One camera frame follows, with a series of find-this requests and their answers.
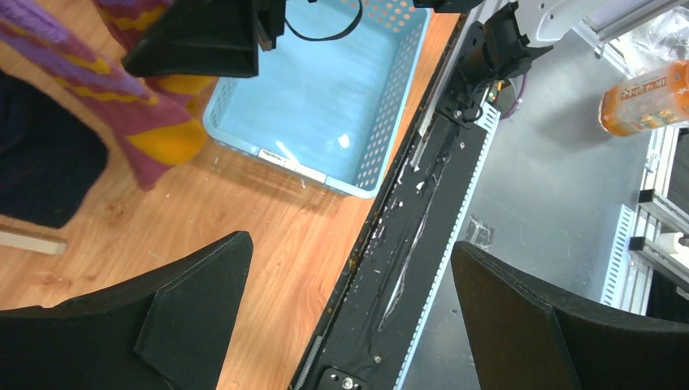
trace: blue plastic basket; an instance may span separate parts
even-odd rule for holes
[[[357,0],[287,2],[301,34],[338,33]],[[430,12],[411,0],[366,0],[361,23],[338,41],[288,30],[259,55],[260,75],[223,78],[203,123],[220,145],[330,189],[374,197],[384,177]]]

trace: wooden table surface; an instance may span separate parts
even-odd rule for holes
[[[94,49],[112,58],[124,53],[89,0],[39,3]],[[456,15],[434,15],[401,128],[408,128],[456,22]],[[303,189],[299,179],[211,143],[143,193],[103,123],[1,43],[0,59],[3,71],[47,92],[110,147],[106,171],[66,227],[55,231],[0,216],[0,226],[68,241],[59,256],[0,247],[0,309],[54,306],[248,231],[253,260],[218,388],[286,388],[372,201]]]

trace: plastic bottle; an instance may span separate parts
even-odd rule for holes
[[[626,137],[689,120],[689,61],[677,61],[612,87],[599,121]]]

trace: wooden stick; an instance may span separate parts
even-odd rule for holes
[[[0,227],[0,245],[32,250],[42,254],[62,254],[67,248],[67,242],[61,238],[22,232],[8,227]]]

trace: bolt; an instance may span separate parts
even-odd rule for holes
[[[354,387],[354,381],[351,378],[342,379],[342,388],[349,390]]]

